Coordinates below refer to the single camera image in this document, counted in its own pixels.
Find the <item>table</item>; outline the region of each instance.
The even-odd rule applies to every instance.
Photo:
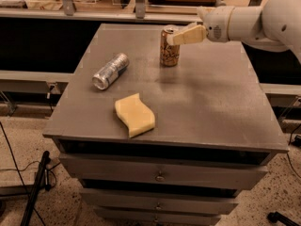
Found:
[[[161,67],[161,30],[102,24],[43,134],[100,217],[214,225],[287,141],[241,43],[183,45],[179,64]],[[127,71],[96,89],[92,75],[120,52]],[[114,102],[134,93],[156,126],[128,138]]]

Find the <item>drawer handle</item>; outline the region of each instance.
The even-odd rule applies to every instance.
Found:
[[[162,172],[159,171],[159,175],[156,176],[155,179],[156,179],[157,182],[163,182],[165,180],[165,177],[162,175]]]
[[[160,205],[159,202],[158,202],[157,205],[154,207],[154,209],[155,209],[155,210],[158,210],[158,211],[162,210],[162,207],[161,207],[161,205]]]

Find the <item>speckled floor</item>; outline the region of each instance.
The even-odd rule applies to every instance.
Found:
[[[0,105],[0,122],[8,135],[19,169],[32,161],[40,160],[44,151],[49,151],[52,164],[57,163],[58,149],[53,141],[42,136],[51,115],[47,106],[19,105],[12,117],[7,117],[7,107]],[[295,125],[288,126],[288,134]],[[289,155],[293,166],[301,175],[301,149],[291,146]],[[8,145],[0,132],[0,170],[14,168]],[[217,226],[265,226],[282,225],[270,223],[266,216],[269,212],[278,211],[301,224],[301,179],[297,178],[290,168],[286,154],[277,155],[268,165],[269,173],[251,190],[238,196],[239,205],[228,215],[222,216]],[[33,184],[37,164],[22,172],[26,184]],[[56,186],[49,192],[39,193],[36,209],[46,225],[100,225],[100,226],[144,226],[151,223],[106,220],[98,218],[92,207],[85,204],[79,195],[81,185],[72,179],[59,165],[54,169]],[[16,171],[0,171],[0,186],[19,185]],[[5,199],[6,210],[0,217],[1,226],[20,225],[26,197]],[[41,225],[35,213],[30,225]]]

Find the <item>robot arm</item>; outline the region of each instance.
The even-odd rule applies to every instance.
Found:
[[[192,23],[167,37],[170,45],[204,39],[245,44],[271,52],[288,49],[301,62],[301,0],[269,0],[262,7],[198,8],[202,24]]]

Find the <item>soda can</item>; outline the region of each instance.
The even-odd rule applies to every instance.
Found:
[[[175,66],[178,64],[180,55],[180,45],[169,45],[167,35],[178,31],[176,25],[166,25],[161,32],[160,44],[160,64],[163,66]]]
[[[107,89],[125,71],[130,64],[129,58],[119,53],[106,63],[92,78],[94,86],[98,89]]]

